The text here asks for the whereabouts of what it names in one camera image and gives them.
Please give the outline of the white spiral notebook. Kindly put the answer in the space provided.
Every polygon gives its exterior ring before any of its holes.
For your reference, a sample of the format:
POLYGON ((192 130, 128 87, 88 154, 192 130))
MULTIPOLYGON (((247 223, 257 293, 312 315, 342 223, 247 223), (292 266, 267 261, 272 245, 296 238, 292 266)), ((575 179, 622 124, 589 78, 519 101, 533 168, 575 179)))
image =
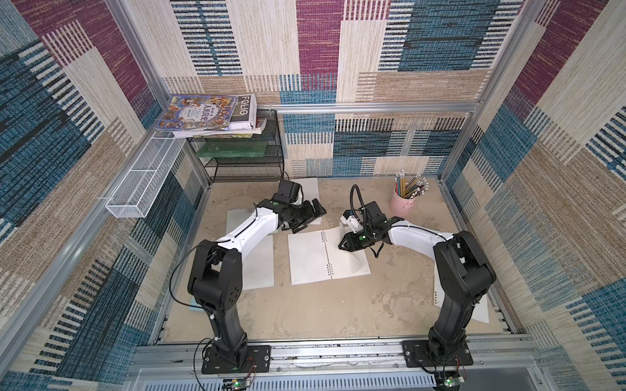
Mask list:
POLYGON ((294 179, 293 181, 301 185, 305 200, 313 201, 320 197, 318 178, 294 179))

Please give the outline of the grey-green notebook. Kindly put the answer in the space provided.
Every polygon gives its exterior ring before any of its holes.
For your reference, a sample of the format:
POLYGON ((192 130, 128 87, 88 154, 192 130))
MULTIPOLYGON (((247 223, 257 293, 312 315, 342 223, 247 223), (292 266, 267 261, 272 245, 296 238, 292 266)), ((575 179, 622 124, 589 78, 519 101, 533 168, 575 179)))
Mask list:
POLYGON ((291 284, 370 275, 365 251, 354 253, 339 249, 344 230, 332 229, 288 235, 291 284))

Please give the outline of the torn white notebook page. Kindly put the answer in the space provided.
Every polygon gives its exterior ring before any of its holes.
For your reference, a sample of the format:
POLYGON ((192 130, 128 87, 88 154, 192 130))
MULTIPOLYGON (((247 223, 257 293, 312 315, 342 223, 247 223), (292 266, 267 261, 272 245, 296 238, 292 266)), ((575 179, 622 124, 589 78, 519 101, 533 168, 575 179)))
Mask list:
MULTIPOLYGON (((434 291, 434 304, 440 308, 443 307, 443 300, 445 298, 445 293, 443 291, 443 287, 439 282, 438 278, 435 278, 435 291, 434 291)), ((489 312, 488 312, 488 299, 486 297, 482 297, 479 303, 474 307, 474 312, 471 316, 471 319, 489 324, 489 312)))

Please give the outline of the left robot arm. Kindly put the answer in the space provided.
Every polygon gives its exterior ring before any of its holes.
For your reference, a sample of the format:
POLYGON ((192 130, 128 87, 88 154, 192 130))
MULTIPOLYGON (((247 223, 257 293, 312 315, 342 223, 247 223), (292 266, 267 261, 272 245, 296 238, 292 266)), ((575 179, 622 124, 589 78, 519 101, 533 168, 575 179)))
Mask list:
POLYGON ((278 229, 294 234, 326 215, 319 200, 295 205, 276 195, 262 200, 233 231, 216 241, 204 240, 196 249, 187 291, 207 314, 214 332, 205 356, 204 374, 243 371, 253 356, 240 323, 236 303, 243 290, 243 259, 278 229))

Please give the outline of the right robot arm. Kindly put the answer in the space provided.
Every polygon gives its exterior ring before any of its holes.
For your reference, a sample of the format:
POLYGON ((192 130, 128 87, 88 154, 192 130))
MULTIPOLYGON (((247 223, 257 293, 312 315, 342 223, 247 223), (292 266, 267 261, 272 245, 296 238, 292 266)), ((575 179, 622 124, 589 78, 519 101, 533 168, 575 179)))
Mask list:
POLYGON ((342 217, 348 227, 339 249, 356 252, 376 243, 393 244, 426 255, 435 261, 443 304, 440 315, 428 334, 426 346, 414 350, 419 363, 443 365, 466 353, 466 327, 489 288, 496 272, 477 239, 469 231, 439 233, 414 225, 402 218, 381 218, 362 223, 354 215, 342 217))

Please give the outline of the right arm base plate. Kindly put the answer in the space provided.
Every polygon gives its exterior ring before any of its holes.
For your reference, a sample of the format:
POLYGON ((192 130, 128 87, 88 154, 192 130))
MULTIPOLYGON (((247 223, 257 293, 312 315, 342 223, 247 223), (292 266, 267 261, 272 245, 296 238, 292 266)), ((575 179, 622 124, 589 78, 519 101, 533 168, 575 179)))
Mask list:
POLYGON ((465 340, 451 349, 435 346, 435 342, 425 339, 403 340, 401 347, 408 368, 454 369, 457 359, 466 367, 474 364, 474 359, 465 340))

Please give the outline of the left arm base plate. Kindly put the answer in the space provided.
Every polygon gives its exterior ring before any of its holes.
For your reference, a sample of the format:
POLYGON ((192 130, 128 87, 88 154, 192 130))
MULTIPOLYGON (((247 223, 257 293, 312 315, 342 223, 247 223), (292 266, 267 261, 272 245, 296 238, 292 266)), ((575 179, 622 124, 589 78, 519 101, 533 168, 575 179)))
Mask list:
POLYGON ((248 345, 247 353, 242 363, 226 360, 226 356, 220 354, 218 349, 212 346, 203 353, 201 374, 267 373, 270 369, 271 358, 272 347, 270 345, 248 345))

